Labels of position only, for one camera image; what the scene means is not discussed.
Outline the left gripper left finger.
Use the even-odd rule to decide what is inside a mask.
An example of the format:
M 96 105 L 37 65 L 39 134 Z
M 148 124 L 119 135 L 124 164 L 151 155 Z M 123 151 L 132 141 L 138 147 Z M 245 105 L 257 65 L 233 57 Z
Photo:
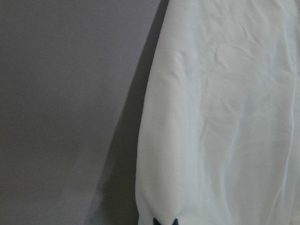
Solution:
M 153 218 L 153 225 L 161 225 L 156 218 Z

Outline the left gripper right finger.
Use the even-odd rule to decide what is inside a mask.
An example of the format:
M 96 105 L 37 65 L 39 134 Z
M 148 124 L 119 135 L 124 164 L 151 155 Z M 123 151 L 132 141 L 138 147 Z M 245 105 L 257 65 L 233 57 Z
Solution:
M 174 221 L 173 221 L 172 225 L 179 225 L 179 221 L 178 221 L 178 219 L 177 219 L 177 218 L 176 218 L 176 219 L 174 219 Z

